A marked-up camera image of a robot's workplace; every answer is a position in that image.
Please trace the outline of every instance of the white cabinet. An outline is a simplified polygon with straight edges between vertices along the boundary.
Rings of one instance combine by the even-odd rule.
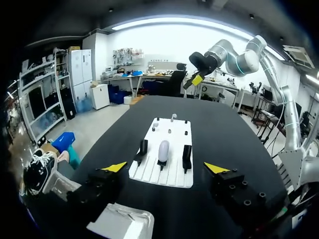
[[[71,51],[68,61],[73,86],[92,80],[91,50]]]
[[[89,96],[91,94],[91,82],[92,81],[87,81],[87,82],[84,82],[83,83],[83,86],[84,86],[84,91],[85,93]]]
[[[85,97],[84,85],[80,84],[73,87],[74,100],[83,99]]]
[[[82,51],[75,50],[71,51],[69,55],[70,75],[72,79],[73,86],[83,83],[83,73],[82,73]]]
[[[91,88],[91,99],[93,108],[98,110],[110,104],[108,85],[100,84]]]
[[[83,82],[92,80],[91,50],[82,50]]]

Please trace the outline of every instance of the cardboard box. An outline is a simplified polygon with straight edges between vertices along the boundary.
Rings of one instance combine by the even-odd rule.
[[[137,97],[135,97],[134,99],[132,99],[132,101],[131,101],[131,103],[130,103],[130,107],[131,106],[133,106],[133,105],[135,105],[137,102],[139,102],[141,99],[143,99],[144,98],[144,96],[143,95],[141,95],[141,96],[137,96]]]
[[[53,147],[50,143],[45,143],[44,145],[41,146],[41,148],[43,149],[45,153],[51,151],[56,153],[57,157],[60,155],[59,150]]]
[[[74,50],[81,50],[81,47],[79,46],[70,46],[69,51],[74,51]]]

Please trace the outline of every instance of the yellow triangle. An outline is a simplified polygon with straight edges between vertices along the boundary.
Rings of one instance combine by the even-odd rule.
[[[209,168],[213,173],[221,173],[221,172],[224,172],[224,171],[229,171],[229,169],[217,167],[217,166],[212,165],[212,164],[210,164],[210,163],[204,162],[204,164],[205,164],[205,165],[207,166],[207,168]]]
[[[123,168],[126,164],[127,164],[127,162],[123,162],[123,163],[119,163],[119,164],[113,164],[113,165],[111,165],[110,167],[102,168],[102,170],[108,170],[108,171],[117,173],[117,172],[118,172],[121,168]]]

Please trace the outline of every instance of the ceiling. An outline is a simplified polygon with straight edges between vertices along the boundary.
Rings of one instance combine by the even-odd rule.
[[[278,52],[282,52],[283,44],[304,47],[318,68],[319,59],[312,44],[319,42],[318,34],[297,23],[299,19],[292,15],[302,6],[292,8],[289,2],[290,5],[285,5],[283,0],[64,0],[47,15],[32,41],[57,36],[84,36],[96,28],[104,29],[140,17],[192,15],[260,34]]]

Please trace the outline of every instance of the white robotic arm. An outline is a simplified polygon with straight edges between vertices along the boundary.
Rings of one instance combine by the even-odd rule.
[[[310,144],[317,135],[319,123],[317,120],[308,138],[301,145],[296,103],[289,87],[280,87],[276,69],[265,52],[266,46],[266,41],[261,36],[256,36],[247,43],[245,52],[238,55],[232,44],[222,39],[213,45],[204,56],[198,52],[193,53],[189,59],[198,68],[198,72],[184,85],[184,88],[187,89],[192,83],[197,85],[205,75],[210,74],[224,62],[226,70],[237,77],[258,71],[260,62],[271,86],[276,105],[283,105],[285,108],[286,144],[284,151],[278,155],[288,172],[294,189],[297,190],[304,184],[319,182],[319,158],[309,156]]]

